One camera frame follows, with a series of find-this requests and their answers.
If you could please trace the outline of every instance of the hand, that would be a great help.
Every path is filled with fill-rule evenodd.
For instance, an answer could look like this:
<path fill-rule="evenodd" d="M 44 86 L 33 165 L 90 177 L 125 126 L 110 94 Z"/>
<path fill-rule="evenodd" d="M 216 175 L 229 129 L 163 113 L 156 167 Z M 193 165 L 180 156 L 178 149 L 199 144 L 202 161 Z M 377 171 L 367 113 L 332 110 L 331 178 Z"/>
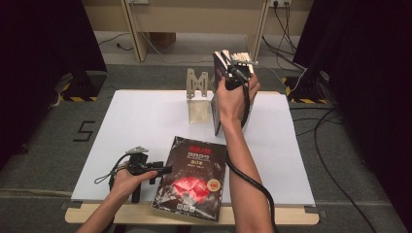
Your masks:
<path fill-rule="evenodd" d="M 110 195 L 126 201 L 141 182 L 154 178 L 156 175 L 157 171 L 150 171 L 139 176 L 133 176 L 127 169 L 118 170 Z"/>
<path fill-rule="evenodd" d="M 245 111 L 245 95 L 243 93 L 243 88 L 242 86 L 238 86 L 233 90 L 227 90 L 225 82 L 226 80 L 222 79 L 219 82 L 219 87 L 216 91 L 216 94 L 218 95 L 218 110 L 221 116 L 221 121 L 239 120 L 240 122 Z M 258 77 L 255 74 L 252 74 L 247 85 L 249 87 L 249 97 L 252 105 L 258 94 L 258 90 L 260 89 Z"/>

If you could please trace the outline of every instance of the book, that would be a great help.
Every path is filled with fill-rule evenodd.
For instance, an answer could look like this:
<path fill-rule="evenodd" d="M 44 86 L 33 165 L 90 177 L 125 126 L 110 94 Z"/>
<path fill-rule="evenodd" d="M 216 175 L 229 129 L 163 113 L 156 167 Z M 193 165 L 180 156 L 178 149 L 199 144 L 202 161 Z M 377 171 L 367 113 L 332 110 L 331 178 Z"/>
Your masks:
<path fill-rule="evenodd" d="M 219 221 L 223 197 L 226 145 L 176 136 L 152 208 Z"/>
<path fill-rule="evenodd" d="M 241 85 L 240 79 L 246 82 L 251 77 L 251 74 L 255 72 L 252 65 L 252 63 L 255 62 L 251 60 L 247 52 L 230 54 L 228 50 L 219 50 L 213 53 L 213 60 L 215 66 L 215 80 L 213 87 L 215 90 L 218 89 L 219 82 L 222 79 L 226 79 L 227 89 L 234 89 Z M 216 95 L 214 95 L 211 100 L 211 107 L 215 136 L 217 136 L 222 131 Z"/>

